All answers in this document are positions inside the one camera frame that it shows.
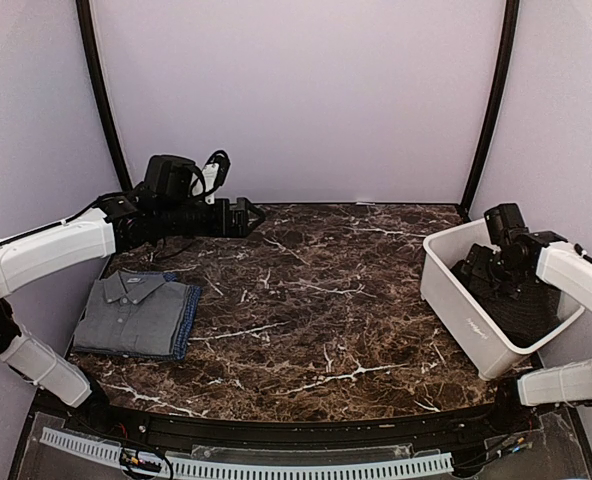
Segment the black pinstriped long sleeve shirt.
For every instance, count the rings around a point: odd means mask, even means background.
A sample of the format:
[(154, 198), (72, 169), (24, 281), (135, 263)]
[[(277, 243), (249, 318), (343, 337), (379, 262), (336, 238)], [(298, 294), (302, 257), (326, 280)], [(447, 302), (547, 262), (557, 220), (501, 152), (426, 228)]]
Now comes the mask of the black pinstriped long sleeve shirt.
[(561, 320), (561, 292), (544, 283), (525, 283), (517, 298), (492, 294), (477, 296), (477, 302), (510, 342), (526, 348), (556, 329)]

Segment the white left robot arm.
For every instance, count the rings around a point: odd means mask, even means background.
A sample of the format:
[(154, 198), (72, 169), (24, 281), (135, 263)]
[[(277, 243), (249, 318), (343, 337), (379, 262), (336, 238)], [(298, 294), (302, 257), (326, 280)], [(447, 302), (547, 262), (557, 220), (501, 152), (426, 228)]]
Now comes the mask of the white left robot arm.
[(79, 421), (93, 434), (110, 435), (117, 415), (98, 399), (103, 390), (16, 323), (7, 297), (73, 265), (167, 237), (244, 238), (265, 218), (265, 212), (244, 197), (235, 203), (191, 199), (162, 206), (142, 194), (108, 194), (79, 214), (0, 239), (0, 361), (65, 405), (78, 408)]

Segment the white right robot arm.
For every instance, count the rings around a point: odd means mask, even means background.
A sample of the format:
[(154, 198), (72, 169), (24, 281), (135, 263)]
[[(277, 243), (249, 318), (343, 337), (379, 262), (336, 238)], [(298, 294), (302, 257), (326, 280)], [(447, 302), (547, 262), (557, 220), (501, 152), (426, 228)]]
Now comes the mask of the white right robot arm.
[[(451, 272), (473, 295), (515, 296), (537, 279), (570, 296), (592, 313), (592, 258), (578, 244), (551, 232), (515, 231), (492, 239), (496, 249), (474, 244)], [(525, 406), (592, 403), (592, 359), (545, 368), (517, 380), (518, 396), (504, 396), (486, 413), (497, 434), (510, 432), (525, 416)]]

